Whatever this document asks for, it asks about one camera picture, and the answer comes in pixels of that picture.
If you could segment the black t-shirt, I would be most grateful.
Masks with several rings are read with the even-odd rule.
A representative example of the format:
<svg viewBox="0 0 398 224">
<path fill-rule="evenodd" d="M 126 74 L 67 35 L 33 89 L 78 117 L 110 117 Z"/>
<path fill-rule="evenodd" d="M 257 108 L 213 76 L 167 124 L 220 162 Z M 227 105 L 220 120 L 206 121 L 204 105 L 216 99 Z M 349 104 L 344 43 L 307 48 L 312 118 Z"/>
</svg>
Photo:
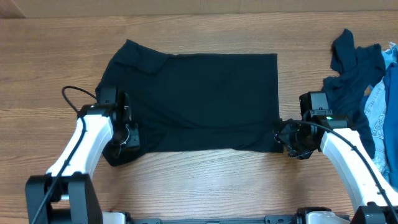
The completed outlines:
<svg viewBox="0 0 398 224">
<path fill-rule="evenodd" d="M 108 144 L 120 166 L 150 152 L 235 149 L 281 153 L 276 54 L 165 54 L 131 40 L 115 53 L 96 87 L 127 99 L 139 145 Z"/>
</svg>

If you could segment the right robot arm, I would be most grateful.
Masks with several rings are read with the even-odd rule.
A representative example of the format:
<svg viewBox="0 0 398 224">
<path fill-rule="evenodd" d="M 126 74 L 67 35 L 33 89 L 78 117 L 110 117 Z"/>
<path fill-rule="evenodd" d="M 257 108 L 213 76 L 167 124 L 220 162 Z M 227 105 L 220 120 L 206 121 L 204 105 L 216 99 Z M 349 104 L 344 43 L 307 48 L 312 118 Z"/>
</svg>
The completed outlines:
<svg viewBox="0 0 398 224">
<path fill-rule="evenodd" d="M 322 91 L 303 94 L 299 102 L 302 118 L 279 121 L 275 140 L 289 157 L 308 159 L 320 151 L 329 159 L 354 209 L 350 223 L 397 223 L 397 192 L 378 172 L 349 117 L 333 114 Z"/>
</svg>

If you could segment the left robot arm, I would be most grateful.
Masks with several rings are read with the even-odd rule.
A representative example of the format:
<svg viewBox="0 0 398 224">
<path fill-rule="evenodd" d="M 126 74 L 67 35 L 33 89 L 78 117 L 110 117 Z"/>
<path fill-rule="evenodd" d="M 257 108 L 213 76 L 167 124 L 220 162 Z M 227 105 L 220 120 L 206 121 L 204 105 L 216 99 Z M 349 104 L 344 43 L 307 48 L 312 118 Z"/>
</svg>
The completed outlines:
<svg viewBox="0 0 398 224">
<path fill-rule="evenodd" d="M 128 212 L 104 212 L 92 178 L 100 157 L 111 166 L 128 163 L 140 147 L 131 120 L 130 99 L 115 87 L 103 88 L 96 103 L 76 110 L 76 129 L 62 155 L 44 175 L 25 184 L 30 223 L 132 223 Z"/>
</svg>

